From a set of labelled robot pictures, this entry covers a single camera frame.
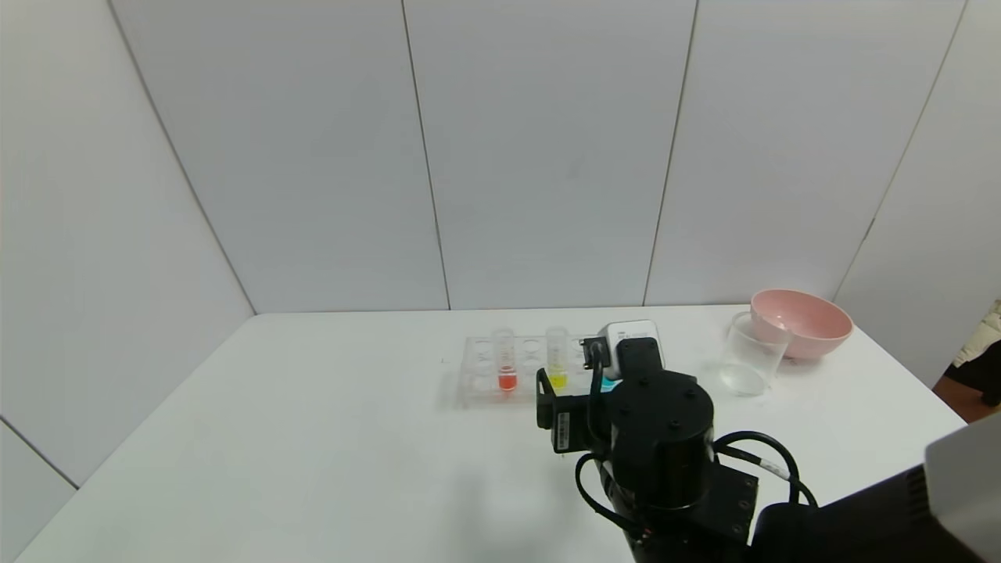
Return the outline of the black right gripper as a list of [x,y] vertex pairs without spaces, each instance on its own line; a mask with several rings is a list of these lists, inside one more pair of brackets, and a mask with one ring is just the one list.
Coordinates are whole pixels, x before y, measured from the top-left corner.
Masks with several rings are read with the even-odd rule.
[[590,396],[555,396],[546,368],[536,371],[536,424],[551,430],[557,454],[603,451],[603,399]]

